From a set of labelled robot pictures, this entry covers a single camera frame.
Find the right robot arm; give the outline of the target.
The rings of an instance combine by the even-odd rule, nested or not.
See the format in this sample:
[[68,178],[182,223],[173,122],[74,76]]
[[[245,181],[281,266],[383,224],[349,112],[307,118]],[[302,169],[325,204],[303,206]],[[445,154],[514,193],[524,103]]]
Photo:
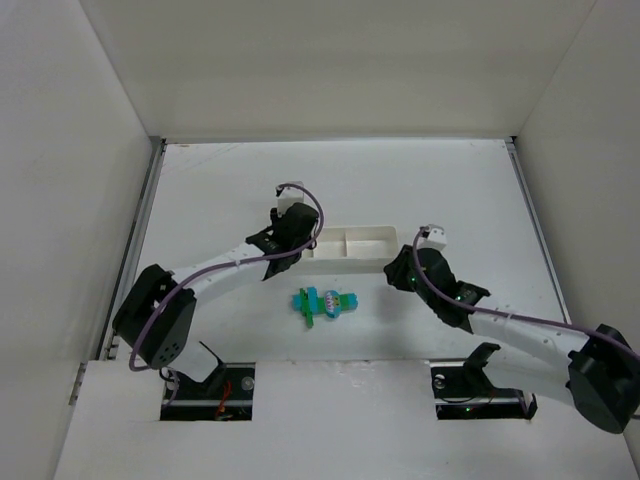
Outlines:
[[502,309],[487,289],[457,279],[433,248],[405,245],[383,272],[388,285],[417,294],[444,324],[483,337],[463,364],[470,384],[550,397],[611,434],[636,417],[639,355],[615,328]]

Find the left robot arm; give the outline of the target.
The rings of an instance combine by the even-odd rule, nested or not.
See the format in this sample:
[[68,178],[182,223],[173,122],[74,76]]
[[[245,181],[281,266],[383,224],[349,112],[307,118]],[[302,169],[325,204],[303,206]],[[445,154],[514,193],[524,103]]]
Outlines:
[[284,213],[272,209],[268,227],[209,261],[174,270],[146,267],[115,315],[115,333],[146,368],[167,369],[180,380],[210,388],[223,366],[191,334],[197,309],[288,270],[311,245],[322,219],[316,208],[294,202]]

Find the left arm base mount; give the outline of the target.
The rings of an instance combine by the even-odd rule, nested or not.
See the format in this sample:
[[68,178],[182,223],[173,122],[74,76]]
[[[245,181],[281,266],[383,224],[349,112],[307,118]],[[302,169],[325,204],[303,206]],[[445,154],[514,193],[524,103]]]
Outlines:
[[256,365],[227,363],[202,342],[160,372],[162,421],[244,422],[253,416]]

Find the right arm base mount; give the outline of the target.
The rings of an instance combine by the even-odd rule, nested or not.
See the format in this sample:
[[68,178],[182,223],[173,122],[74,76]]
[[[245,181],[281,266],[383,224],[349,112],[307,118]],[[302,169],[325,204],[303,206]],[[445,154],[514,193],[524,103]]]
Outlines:
[[497,344],[485,342],[466,359],[430,364],[438,420],[533,419],[538,411],[534,394],[496,387],[484,373],[488,360],[499,350]]

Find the teal and green lego figure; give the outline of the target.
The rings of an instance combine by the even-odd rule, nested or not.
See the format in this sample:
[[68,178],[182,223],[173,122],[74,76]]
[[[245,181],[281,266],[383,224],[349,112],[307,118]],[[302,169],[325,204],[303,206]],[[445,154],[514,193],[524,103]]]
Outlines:
[[300,289],[292,296],[292,308],[304,318],[305,326],[311,329],[318,315],[335,320],[344,313],[358,308],[358,297],[355,293],[340,294],[335,290],[327,290],[320,294],[315,287]]

